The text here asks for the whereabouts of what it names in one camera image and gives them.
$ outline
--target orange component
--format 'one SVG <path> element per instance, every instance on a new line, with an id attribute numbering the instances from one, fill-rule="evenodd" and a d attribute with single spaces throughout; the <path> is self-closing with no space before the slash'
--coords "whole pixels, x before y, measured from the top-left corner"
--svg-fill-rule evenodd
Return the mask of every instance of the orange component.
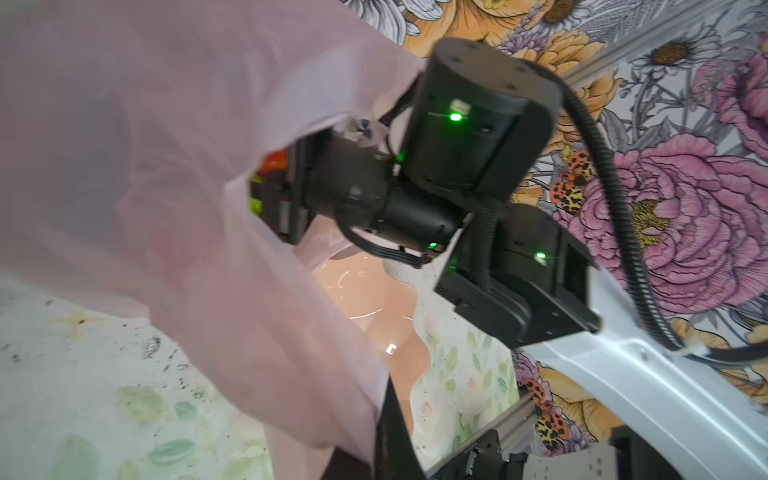
<path id="1" fill-rule="evenodd" d="M 286 170 L 288 168 L 288 149 L 274 151 L 266 156 L 264 163 L 261 164 L 259 174 L 266 175 L 276 170 Z"/>

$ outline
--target gray leaf illustration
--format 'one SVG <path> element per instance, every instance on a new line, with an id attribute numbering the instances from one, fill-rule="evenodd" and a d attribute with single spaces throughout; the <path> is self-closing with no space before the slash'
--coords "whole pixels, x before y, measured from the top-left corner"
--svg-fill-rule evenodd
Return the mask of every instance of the gray leaf illustration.
<path id="1" fill-rule="evenodd" d="M 706 319 L 707 319 L 706 313 L 695 313 L 690 316 L 690 318 L 688 319 L 688 323 L 690 323 L 691 325 L 698 325 L 699 323 L 702 323 Z"/>
<path id="2" fill-rule="evenodd" d="M 442 7 L 435 0 L 403 0 L 402 3 L 409 12 L 422 20 L 433 22 L 442 17 Z"/>
<path id="3" fill-rule="evenodd" d="M 661 142 L 665 142 L 670 139 L 670 131 L 672 123 L 669 119 L 665 118 L 660 124 L 648 127 L 648 129 L 637 139 L 632 150 L 645 150 L 649 147 L 655 147 Z"/>
<path id="4" fill-rule="evenodd" d="M 160 349 L 160 337 L 153 336 L 144 344 L 144 351 L 141 354 L 142 359 L 150 359 Z"/>
<path id="5" fill-rule="evenodd" d="M 549 202 L 539 202 L 537 207 L 550 215 L 554 215 L 554 212 L 558 209 L 554 204 L 550 204 Z"/>
<path id="6" fill-rule="evenodd" d="M 600 114 L 600 122 L 603 124 L 608 143 L 611 144 L 613 151 L 621 153 L 629 151 L 629 137 L 624 128 L 624 122 L 607 108 Z"/>
<path id="7" fill-rule="evenodd" d="M 406 19 L 394 0 L 342 0 L 342 3 L 397 45 L 405 43 L 408 31 Z"/>

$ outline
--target black cable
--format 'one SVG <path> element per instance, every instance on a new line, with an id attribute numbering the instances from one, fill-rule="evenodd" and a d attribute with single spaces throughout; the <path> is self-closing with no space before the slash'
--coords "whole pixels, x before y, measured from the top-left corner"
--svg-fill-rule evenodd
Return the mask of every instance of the black cable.
<path id="1" fill-rule="evenodd" d="M 336 225 L 339 227 L 339 230 L 341 230 L 341 233 L 343 233 L 344 237 L 352 242 L 353 245 L 363 250 L 364 252 L 368 252 L 378 258 L 395 260 L 417 269 L 422 267 L 424 262 L 422 261 L 421 257 L 411 255 L 410 253 L 405 253 L 404 251 L 376 245 L 375 243 L 368 241 L 355 233 L 347 221 L 348 212 L 349 206 L 341 204 L 336 208 L 333 216 L 336 218 Z"/>
<path id="2" fill-rule="evenodd" d="M 530 61 L 525 61 L 525 63 L 540 76 L 560 86 L 564 96 L 565 111 L 570 115 L 587 145 L 587 150 L 595 169 L 598 171 L 608 203 L 608 211 L 614 225 L 616 241 L 621 252 L 621 266 L 627 276 L 629 292 L 646 331 L 669 350 L 684 348 L 684 341 L 661 314 L 651 285 L 648 283 L 643 251 L 634 233 L 632 216 L 627 208 L 624 187 L 619 181 L 614 165 L 613 152 L 605 144 L 603 135 L 598 130 L 592 116 L 589 115 L 587 108 L 568 85 L 546 67 Z M 706 357 L 695 355 L 688 355 L 687 357 L 715 367 L 745 366 L 768 357 L 768 341 L 737 349 L 709 349 Z"/>
<path id="3" fill-rule="evenodd" d="M 416 78 L 413 79 L 413 82 L 411 82 L 411 86 L 408 87 L 408 90 L 404 94 L 400 96 L 400 98 L 397 99 L 397 102 L 395 103 L 395 106 L 392 107 L 392 109 L 388 112 L 386 112 L 380 119 L 379 123 L 383 124 L 387 128 L 389 128 L 389 125 L 392 123 L 392 120 L 398 117 L 402 112 L 406 111 L 408 108 L 413 106 L 413 98 L 416 94 L 416 84 L 419 83 L 419 78 L 421 75 L 416 75 Z"/>
<path id="4" fill-rule="evenodd" d="M 486 197 L 472 219 L 472 281 L 487 290 L 491 282 L 491 250 L 498 224 L 499 202 Z"/>

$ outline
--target yellow flower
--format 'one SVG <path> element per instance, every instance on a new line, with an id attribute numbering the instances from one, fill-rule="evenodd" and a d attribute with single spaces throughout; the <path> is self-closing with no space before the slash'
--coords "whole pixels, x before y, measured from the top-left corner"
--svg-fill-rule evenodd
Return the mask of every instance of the yellow flower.
<path id="1" fill-rule="evenodd" d="M 676 318 L 670 322 L 672 328 L 677 335 L 683 338 L 697 338 L 701 340 L 704 345 L 713 349 L 729 349 L 730 346 L 725 339 L 719 335 L 709 332 L 703 332 L 691 326 L 687 320 Z M 765 339 L 768 339 L 768 325 L 758 325 L 749 334 L 748 340 L 750 343 L 758 343 Z M 768 405 L 768 363 L 760 363 L 752 365 L 752 370 L 763 379 L 759 382 L 751 382 L 750 377 L 744 369 L 722 369 L 721 372 L 726 376 L 726 380 L 731 385 L 735 386 L 742 393 L 752 397 L 752 399 L 763 405 Z"/>
<path id="2" fill-rule="evenodd" d="M 441 4 L 443 14 L 436 21 L 405 12 L 406 20 L 421 33 L 407 36 L 403 46 L 419 57 L 428 57 L 443 37 L 485 40 L 495 47 L 517 27 L 528 30 L 536 25 L 553 4 L 554 0 L 451 0 Z"/>
<path id="3" fill-rule="evenodd" d="M 547 46 L 541 51 L 532 48 L 523 48 L 512 54 L 513 57 L 535 61 L 544 65 L 554 73 L 563 75 L 575 68 L 579 63 L 587 60 L 603 48 L 599 41 L 589 41 L 589 36 L 579 33 L 578 30 L 560 30 L 552 35 Z M 582 88 L 575 90 L 576 95 L 587 105 L 592 118 L 597 120 L 605 105 L 611 103 L 616 95 L 616 90 L 622 82 L 620 78 L 614 78 L 614 72 L 606 74 Z M 566 144 L 572 144 L 580 139 L 579 133 L 573 121 L 564 111 L 560 111 L 560 118 L 555 125 L 554 134 L 543 154 L 562 150 Z"/>
<path id="4" fill-rule="evenodd" d="M 538 201 L 544 197 L 544 189 L 541 188 L 541 185 L 526 185 L 532 178 L 533 174 L 526 174 L 515 192 L 509 197 L 509 201 L 513 204 L 526 204 L 531 205 L 532 207 L 538 205 Z"/>
<path id="5" fill-rule="evenodd" d="M 611 430 L 624 424 L 587 390 L 559 371 L 538 364 L 538 374 L 542 381 L 549 382 L 554 404 L 560 407 L 565 416 L 585 435 L 603 442 L 611 437 Z"/>

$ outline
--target pink translucent fabric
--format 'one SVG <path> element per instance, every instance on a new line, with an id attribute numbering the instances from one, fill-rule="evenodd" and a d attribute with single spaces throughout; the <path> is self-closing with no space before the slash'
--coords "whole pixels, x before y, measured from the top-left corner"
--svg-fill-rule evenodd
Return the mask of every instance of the pink translucent fabric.
<path id="1" fill-rule="evenodd" d="M 0 14 L 0 265 L 149 315 L 244 412 L 371 460 L 386 366 L 310 275 L 344 245 L 297 257 L 250 214 L 246 185 L 265 153 L 381 114 L 421 60 L 337 0 L 14 5 Z"/>

